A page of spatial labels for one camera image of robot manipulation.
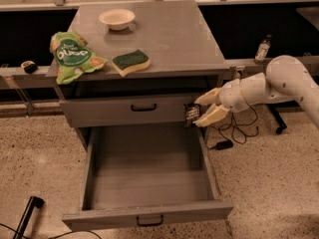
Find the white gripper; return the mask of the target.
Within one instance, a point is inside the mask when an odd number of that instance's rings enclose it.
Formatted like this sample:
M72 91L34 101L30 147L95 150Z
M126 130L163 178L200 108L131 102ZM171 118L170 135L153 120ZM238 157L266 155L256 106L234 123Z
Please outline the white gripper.
M239 113L247 110L249 105L243 97L240 83L240 79L235 79L227 82L221 89L214 88L198 97L194 101L196 104L211 106L194 124L198 127L206 127L225 119L229 111Z

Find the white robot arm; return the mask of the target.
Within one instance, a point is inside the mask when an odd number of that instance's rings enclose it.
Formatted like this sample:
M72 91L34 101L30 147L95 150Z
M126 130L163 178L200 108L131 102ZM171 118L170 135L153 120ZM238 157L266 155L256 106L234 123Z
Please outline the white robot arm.
M195 103L208 106L208 110L194 124L206 127L223 120L229 112L288 101L295 101L319 127L319 86L298 59L283 55L272 59L264 73L232 80L197 98Z

